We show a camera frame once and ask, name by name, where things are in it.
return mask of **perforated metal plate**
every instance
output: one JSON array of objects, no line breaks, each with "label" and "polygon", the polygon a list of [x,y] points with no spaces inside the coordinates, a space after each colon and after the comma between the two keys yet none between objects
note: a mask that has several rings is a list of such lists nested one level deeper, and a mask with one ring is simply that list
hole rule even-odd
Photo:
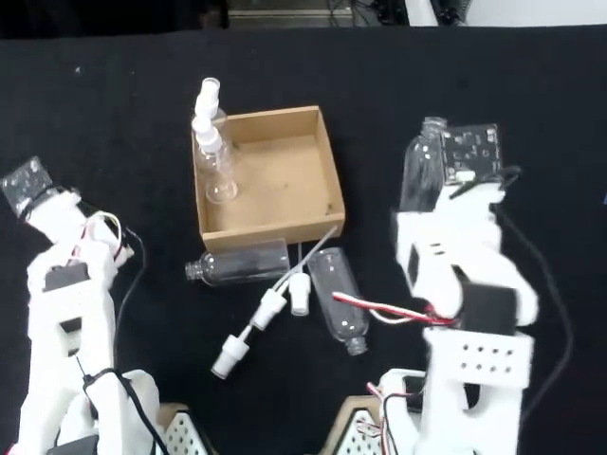
[{"label": "perforated metal plate", "polygon": [[211,450],[206,448],[196,431],[190,415],[178,412],[173,422],[167,428],[164,442],[171,455],[210,455]]},{"label": "perforated metal plate", "polygon": [[381,455],[381,438],[371,438],[360,433],[357,428],[359,420],[375,423],[368,410],[359,409],[354,412],[334,455]]}]

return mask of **pump sprayer cap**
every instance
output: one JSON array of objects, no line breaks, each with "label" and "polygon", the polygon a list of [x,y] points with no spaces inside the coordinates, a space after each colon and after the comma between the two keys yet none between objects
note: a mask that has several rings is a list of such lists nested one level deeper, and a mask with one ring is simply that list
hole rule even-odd
[{"label": "pump sprayer cap", "polygon": [[196,98],[194,111],[197,116],[213,119],[219,108],[219,86],[215,78],[207,78],[202,82],[200,94]]},{"label": "pump sprayer cap", "polygon": [[209,102],[219,101],[221,83],[216,78],[206,78],[200,86],[200,95]]},{"label": "pump sprayer cap", "polygon": [[215,154],[221,149],[223,140],[219,136],[217,128],[211,125],[211,121],[207,117],[194,117],[192,129],[202,152]]},{"label": "pump sprayer cap", "polygon": [[247,343],[234,335],[230,335],[221,348],[221,354],[215,360],[211,372],[217,377],[225,379],[230,374],[232,368],[234,368],[234,365],[242,360],[247,352]]}]

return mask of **red and white wire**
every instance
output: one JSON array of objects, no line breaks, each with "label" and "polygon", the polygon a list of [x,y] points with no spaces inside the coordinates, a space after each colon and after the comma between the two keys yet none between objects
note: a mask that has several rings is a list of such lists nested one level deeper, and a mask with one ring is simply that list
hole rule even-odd
[{"label": "red and white wire", "polygon": [[403,319],[415,319],[423,322],[428,322],[431,324],[450,324],[452,323],[451,319],[427,316],[422,313],[417,313],[416,311],[409,310],[406,308],[401,308],[399,306],[388,305],[386,303],[377,303],[374,301],[368,301],[359,299],[354,296],[350,296],[348,294],[344,294],[343,292],[334,292],[333,299],[342,301],[344,303],[348,303],[350,305],[357,306],[359,308],[364,308],[366,310],[375,310],[374,316],[377,312],[382,311],[385,313],[390,313],[392,315],[401,316],[402,319],[395,319],[395,322],[387,322],[387,323],[404,323],[408,322],[408,320]]}]

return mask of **black cable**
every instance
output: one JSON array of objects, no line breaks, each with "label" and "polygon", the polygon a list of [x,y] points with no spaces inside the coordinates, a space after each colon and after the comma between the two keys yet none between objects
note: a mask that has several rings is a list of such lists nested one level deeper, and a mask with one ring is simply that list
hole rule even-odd
[{"label": "black cable", "polygon": [[356,0],[352,2],[352,20],[354,21],[354,23],[356,23],[356,15],[358,14],[360,16],[360,19],[362,19],[362,21],[364,22],[365,26],[370,27],[371,23],[369,22],[369,19],[367,19],[367,17],[362,12],[360,12],[359,5],[361,5],[361,3],[357,2]]},{"label": "black cable", "polygon": [[409,394],[402,393],[391,393],[383,399],[383,418],[386,421],[386,432],[388,433],[388,447],[390,447],[390,441],[392,441],[393,446],[395,448],[395,455],[398,455],[398,447],[396,446],[395,437],[392,434],[392,430],[390,429],[390,422],[388,421],[388,401],[392,398],[409,398]]},{"label": "black cable", "polygon": [[139,243],[139,249],[141,250],[141,267],[139,268],[139,272],[137,273],[137,275],[131,282],[131,285],[127,289],[126,293],[124,294],[124,297],[122,298],[122,302],[120,303],[120,307],[118,309],[118,313],[116,316],[116,330],[114,332],[114,360],[115,361],[118,360],[118,356],[117,356],[118,340],[119,340],[120,327],[122,325],[122,320],[124,319],[126,303],[129,301],[129,299],[133,295],[133,292],[137,288],[139,282],[141,281],[141,278],[143,277],[143,274],[145,273],[145,270],[148,267],[147,251],[145,249],[145,244],[143,243],[143,240],[141,240],[141,237],[139,237],[137,235],[137,233],[134,232],[129,227],[125,226],[124,230],[127,231],[131,236],[135,237],[135,239],[137,239],[137,241]]},{"label": "black cable", "polygon": [[162,454],[170,455],[169,449],[164,444],[164,441],[162,441],[162,438],[160,437],[160,435],[154,428],[154,425],[152,425],[152,422],[150,422],[150,419],[148,419],[148,416],[145,415],[143,406],[141,405],[141,402],[139,401],[139,397],[137,396],[135,389],[133,389],[133,386],[131,385],[131,381],[129,381],[126,377],[124,377],[118,371],[116,371],[113,368],[105,368],[105,369],[101,370],[100,372],[98,372],[97,374],[95,374],[94,376],[91,376],[90,374],[85,373],[83,376],[84,393],[86,393],[86,389],[88,389],[90,386],[95,384],[99,379],[101,379],[103,376],[105,376],[106,374],[109,374],[109,373],[113,374],[118,379],[118,381],[121,383],[121,385],[124,387],[124,391],[126,391],[126,394],[128,395],[128,397],[133,401],[133,405],[135,406],[135,410],[137,411],[137,414],[138,414],[139,418],[141,419],[141,422],[148,429],[148,431],[150,431],[150,434],[152,435],[152,438],[154,439],[155,444],[158,447],[160,447]]},{"label": "black cable", "polygon": [[495,213],[498,214],[508,229],[510,229],[519,239],[519,241],[529,250],[532,256],[535,257],[536,261],[540,265],[542,269],[542,273],[546,280],[546,286],[548,288],[548,292],[555,306],[557,307],[557,311],[559,312],[559,316],[562,320],[562,327],[565,332],[565,347],[562,352],[561,358],[555,365],[554,369],[548,375],[546,380],[543,382],[540,389],[536,392],[535,396],[533,396],[526,404],[525,409],[521,414],[521,427],[524,422],[529,418],[531,412],[538,406],[542,398],[546,395],[550,387],[554,385],[554,383],[559,379],[564,369],[569,364],[571,360],[571,355],[573,353],[573,347],[575,342],[575,335],[573,324],[571,322],[571,318],[569,317],[569,312],[567,311],[567,307],[564,304],[561,293],[559,292],[559,288],[557,287],[557,282],[552,275],[552,271],[550,270],[550,265],[545,257],[542,255],[540,250],[529,240],[520,229],[514,224],[514,222],[510,219],[510,217],[504,212],[504,210],[499,206],[495,205],[494,208]]},{"label": "black cable", "polygon": [[335,10],[341,6],[343,0],[338,0],[334,5],[333,0],[326,0],[326,8],[329,10],[329,23],[333,27],[340,27],[340,23],[335,17]]}]

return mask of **electrical wire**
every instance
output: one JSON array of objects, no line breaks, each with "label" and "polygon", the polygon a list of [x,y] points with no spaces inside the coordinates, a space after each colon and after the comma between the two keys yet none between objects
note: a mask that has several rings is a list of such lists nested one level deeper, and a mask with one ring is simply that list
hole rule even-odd
[{"label": "electrical wire", "polygon": [[326,242],[331,238],[331,236],[338,230],[337,226],[333,226],[332,228],[329,229],[329,231],[324,234],[324,237],[322,237],[315,245],[312,249],[310,249],[310,251],[305,255],[305,257],[303,257],[303,259],[301,261],[299,261],[297,263],[297,265],[295,265],[293,268],[291,268],[288,272],[286,272],[273,286],[272,289],[274,291],[276,291],[281,284],[283,284],[284,282],[286,282],[291,275],[293,275],[294,273],[298,272],[299,270],[303,270],[304,269],[304,265],[307,264],[307,262],[310,260],[310,258],[312,258],[312,256],[314,256],[314,253],[316,253],[319,249],[322,248],[322,246],[324,244],[326,244]]},{"label": "electrical wire", "polygon": [[446,325],[446,324],[453,323],[452,319],[428,316],[428,315],[424,315],[423,313],[417,313],[416,311],[413,311],[413,310],[408,310],[406,308],[388,305],[386,303],[376,303],[373,301],[359,299],[359,298],[344,294],[342,292],[334,292],[333,299],[342,301],[344,303],[348,303],[348,304],[351,304],[351,305],[354,305],[354,306],[357,306],[360,308],[364,308],[366,310],[383,311],[383,312],[401,316],[404,318],[411,318],[411,319],[420,320],[423,322],[428,322],[430,324]]},{"label": "electrical wire", "polygon": [[340,23],[335,17],[335,10],[341,6],[343,0],[338,0],[338,2],[334,5],[332,0],[326,0],[326,8],[329,10],[329,24],[333,27],[339,27]]},{"label": "electrical wire", "polygon": [[383,408],[383,422],[384,422],[384,426],[385,426],[385,430],[387,433],[387,443],[386,443],[386,454],[390,455],[390,441],[392,441],[392,445],[395,448],[394,453],[395,455],[398,455],[398,447],[396,446],[396,441],[395,441],[395,437],[392,434],[392,430],[390,429],[390,421],[388,419],[388,402],[393,399],[393,398],[409,398],[411,397],[412,394],[410,393],[391,393],[388,396],[386,396],[382,402],[381,402],[381,406]]},{"label": "electrical wire", "polygon": [[358,0],[350,0],[350,9],[352,10],[352,27],[357,26],[357,14],[359,15],[360,19],[362,19],[362,22],[365,23],[365,26],[370,27],[371,23],[369,22],[369,19],[367,19],[367,16],[360,11],[359,7],[364,8],[366,5]]},{"label": "electrical wire", "polygon": [[84,229],[87,229],[88,225],[95,218],[106,218],[111,220],[114,225],[116,225],[116,229],[118,230],[118,234],[116,236],[118,238],[118,246],[116,248],[116,251],[114,252],[114,260],[116,260],[116,258],[118,258],[118,255],[120,254],[120,251],[122,250],[122,224],[120,223],[120,219],[114,213],[110,213],[109,211],[97,211],[86,219],[86,221],[84,222]]},{"label": "electrical wire", "polygon": [[150,419],[148,419],[148,416],[145,414],[145,411],[143,410],[143,406],[141,405],[141,402],[139,401],[139,397],[137,396],[135,389],[133,389],[133,386],[131,385],[131,381],[128,380],[127,378],[125,378],[120,372],[118,372],[117,370],[115,370],[113,368],[106,368],[104,370],[101,370],[99,373],[95,374],[94,376],[92,376],[90,374],[86,374],[83,370],[83,366],[80,363],[80,360],[78,358],[77,358],[77,360],[78,360],[78,364],[81,368],[81,371],[83,372],[83,383],[84,383],[83,391],[84,391],[84,393],[86,394],[86,389],[88,389],[90,386],[95,384],[99,379],[101,379],[106,374],[109,374],[109,373],[113,374],[118,379],[118,381],[121,383],[121,385],[124,387],[124,391],[126,391],[126,394],[128,395],[128,397],[131,399],[131,401],[133,401],[133,405],[135,406],[135,410],[137,411],[139,419],[141,419],[141,422],[143,423],[143,425],[148,429],[148,431],[152,435],[154,442],[160,448],[160,451],[162,452],[162,454],[170,455],[169,449],[166,447],[166,445],[164,444],[164,441],[162,441],[162,438],[156,431],[156,428],[154,427],[152,422],[150,422]]},{"label": "electrical wire", "polygon": [[118,309],[118,314],[116,315],[116,331],[114,333],[114,360],[115,361],[118,359],[119,333],[120,333],[120,327],[122,326],[122,320],[124,319],[126,303],[131,299],[133,292],[135,292],[135,289],[139,285],[139,282],[141,281],[141,278],[143,277],[143,274],[145,273],[145,270],[148,267],[147,251],[145,249],[145,244],[143,243],[143,240],[141,240],[141,237],[139,237],[138,234],[136,232],[134,232],[132,229],[130,229],[129,227],[124,227],[124,230],[126,232],[128,232],[131,236],[133,236],[139,243],[139,249],[141,250],[141,266],[139,268],[137,275],[131,282],[131,285],[129,286],[126,293],[124,294],[124,297],[122,298],[122,302],[120,303],[120,306]]},{"label": "electrical wire", "polygon": [[411,322],[414,320],[413,318],[386,318],[382,316],[377,310],[369,310],[371,316],[375,319],[383,322],[384,324],[398,325],[398,324],[406,324],[407,322]]},{"label": "electrical wire", "polygon": [[557,282],[550,270],[550,265],[548,261],[543,256],[542,252],[529,240],[523,232],[514,224],[514,222],[510,219],[510,217],[506,214],[506,212],[499,206],[493,206],[495,213],[500,217],[504,226],[510,229],[514,235],[518,238],[518,240],[525,246],[532,256],[536,259],[540,268],[542,269],[543,276],[546,281],[546,286],[548,288],[548,293],[555,306],[557,307],[557,311],[559,312],[559,316],[562,321],[562,328],[565,332],[565,346],[561,355],[561,358],[555,365],[554,369],[548,375],[548,377],[543,382],[540,389],[536,392],[536,394],[527,402],[525,409],[521,414],[521,426],[525,423],[525,421],[531,415],[531,412],[538,406],[540,401],[542,401],[543,397],[546,395],[548,390],[557,382],[562,372],[565,370],[569,361],[571,360],[571,356],[573,354],[573,347],[575,343],[575,335],[573,329],[573,323],[571,322],[571,318],[569,316],[569,312],[567,311],[567,307],[564,304],[561,292],[557,286]]}]

